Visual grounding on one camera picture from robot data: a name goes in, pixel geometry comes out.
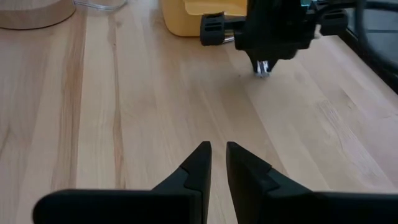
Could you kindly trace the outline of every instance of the yellow container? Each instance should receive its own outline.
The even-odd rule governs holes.
[[[181,37],[198,37],[203,14],[224,12],[245,16],[246,0],[162,0],[164,21],[169,31]]]

